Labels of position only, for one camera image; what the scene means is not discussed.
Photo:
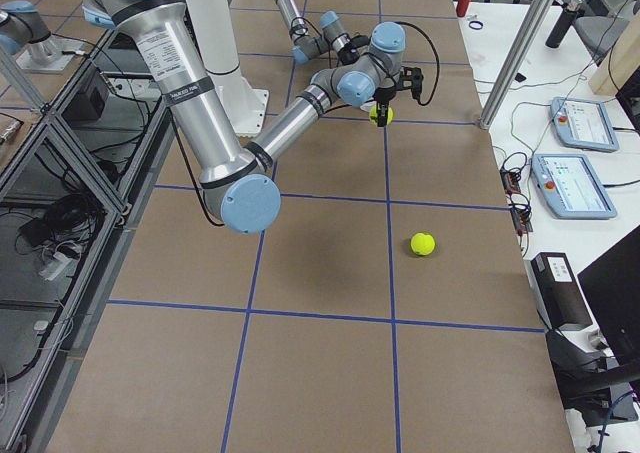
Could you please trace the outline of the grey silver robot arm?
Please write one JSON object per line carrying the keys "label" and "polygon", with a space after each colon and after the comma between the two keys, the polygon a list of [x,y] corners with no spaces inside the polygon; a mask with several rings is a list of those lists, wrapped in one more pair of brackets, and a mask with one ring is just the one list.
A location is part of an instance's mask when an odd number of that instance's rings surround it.
{"label": "grey silver robot arm", "polygon": [[275,120],[242,143],[236,126],[264,102],[241,74],[228,0],[83,0],[88,22],[135,42],[197,158],[206,209],[243,234],[264,231],[279,213],[281,194],[269,177],[274,161],[335,102],[359,107],[392,87],[406,47],[403,27],[383,22],[358,52],[333,12],[321,16],[320,33],[311,37],[295,0],[275,2],[297,61],[334,52],[340,65],[317,72]]}
{"label": "grey silver robot arm", "polygon": [[324,13],[320,18],[319,27],[315,28],[303,16],[295,0],[274,2],[288,30],[293,44],[292,54],[298,64],[334,52],[341,64],[350,65],[359,59],[360,49],[370,42],[366,35],[349,34],[334,11]]}

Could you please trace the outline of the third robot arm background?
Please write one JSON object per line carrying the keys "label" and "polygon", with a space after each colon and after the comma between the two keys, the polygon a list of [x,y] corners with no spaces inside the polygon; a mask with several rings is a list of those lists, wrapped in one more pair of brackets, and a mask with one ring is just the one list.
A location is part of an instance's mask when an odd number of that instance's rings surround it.
{"label": "third robot arm background", "polygon": [[27,0],[1,5],[1,47],[11,56],[25,49],[17,64],[23,71],[63,72],[71,56],[63,53],[65,42],[56,39],[38,9]]}

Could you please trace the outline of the white column behind arm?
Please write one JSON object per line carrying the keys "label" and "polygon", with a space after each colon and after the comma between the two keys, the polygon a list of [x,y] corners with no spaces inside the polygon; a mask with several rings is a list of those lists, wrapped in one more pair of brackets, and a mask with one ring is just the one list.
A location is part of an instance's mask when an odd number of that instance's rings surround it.
{"label": "white column behind arm", "polygon": [[240,72],[228,0],[186,0],[205,68],[216,76]]}

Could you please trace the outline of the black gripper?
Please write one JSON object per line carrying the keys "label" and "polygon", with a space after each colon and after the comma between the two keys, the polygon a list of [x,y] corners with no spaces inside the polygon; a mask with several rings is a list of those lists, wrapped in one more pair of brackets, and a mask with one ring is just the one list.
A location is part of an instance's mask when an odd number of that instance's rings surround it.
{"label": "black gripper", "polygon": [[393,85],[376,89],[376,125],[386,127],[389,123],[389,102],[395,97],[395,87]]}

